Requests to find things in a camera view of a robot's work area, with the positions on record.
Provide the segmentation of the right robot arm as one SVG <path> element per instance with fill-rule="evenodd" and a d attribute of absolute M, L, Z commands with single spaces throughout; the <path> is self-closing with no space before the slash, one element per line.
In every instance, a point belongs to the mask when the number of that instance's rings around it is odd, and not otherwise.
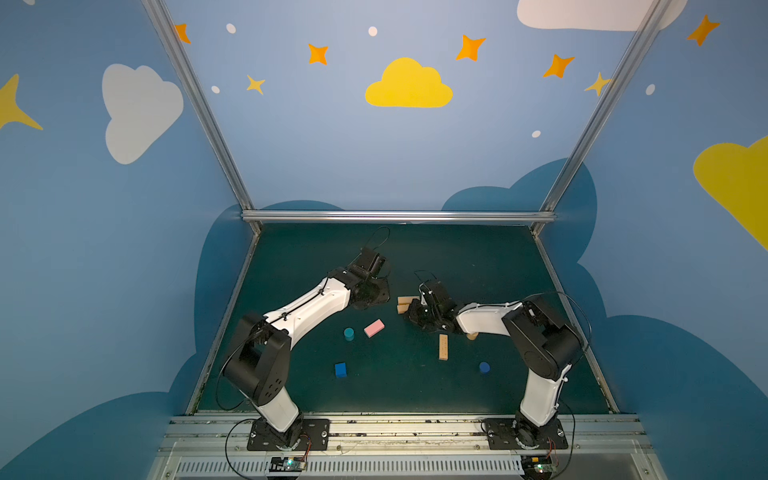
<path fill-rule="evenodd" d="M 456 303 L 437 279 L 420 294 L 398 299 L 398 313 L 424 331 L 508 337 L 528 369 L 525 392 L 512 424 L 494 435 L 513 437 L 522 449 L 565 449 L 568 438 L 558 419 L 567 375 L 585 350 L 569 320 L 542 293 L 504 303 Z"/>

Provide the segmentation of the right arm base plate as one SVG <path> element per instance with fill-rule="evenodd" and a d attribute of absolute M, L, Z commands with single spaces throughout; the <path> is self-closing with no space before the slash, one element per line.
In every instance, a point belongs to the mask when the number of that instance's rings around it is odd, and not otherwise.
<path fill-rule="evenodd" d="M 568 449 L 567 435 L 557 417 L 536 426 L 523 417 L 486 418 L 482 421 L 491 450 Z"/>

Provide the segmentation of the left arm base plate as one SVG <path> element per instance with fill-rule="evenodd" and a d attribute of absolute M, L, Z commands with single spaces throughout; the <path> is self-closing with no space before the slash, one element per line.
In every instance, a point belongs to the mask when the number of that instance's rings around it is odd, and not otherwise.
<path fill-rule="evenodd" d="M 266 420 L 258 419 L 251 426 L 248 451 L 325 451 L 328 447 L 330 421 L 304 419 L 299 416 L 285 432 L 273 428 Z"/>

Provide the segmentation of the pink wood block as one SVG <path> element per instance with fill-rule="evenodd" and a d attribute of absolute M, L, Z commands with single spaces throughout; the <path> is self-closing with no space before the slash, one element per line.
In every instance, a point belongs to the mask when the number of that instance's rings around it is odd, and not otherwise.
<path fill-rule="evenodd" d="M 381 319 L 377 319 L 364 328 L 364 333 L 368 338 L 380 333 L 385 328 L 385 324 Z"/>

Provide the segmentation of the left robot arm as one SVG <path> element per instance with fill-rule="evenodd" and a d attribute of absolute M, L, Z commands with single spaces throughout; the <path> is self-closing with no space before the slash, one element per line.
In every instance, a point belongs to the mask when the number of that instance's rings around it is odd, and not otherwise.
<path fill-rule="evenodd" d="M 330 316 L 351 306 L 365 310 L 389 301 L 386 258 L 363 247 L 345 267 L 338 267 L 298 299 L 271 312 L 246 314 L 237 323 L 221 368 L 259 414 L 257 424 L 279 448 L 300 441 L 303 414 L 286 385 L 293 347 Z"/>

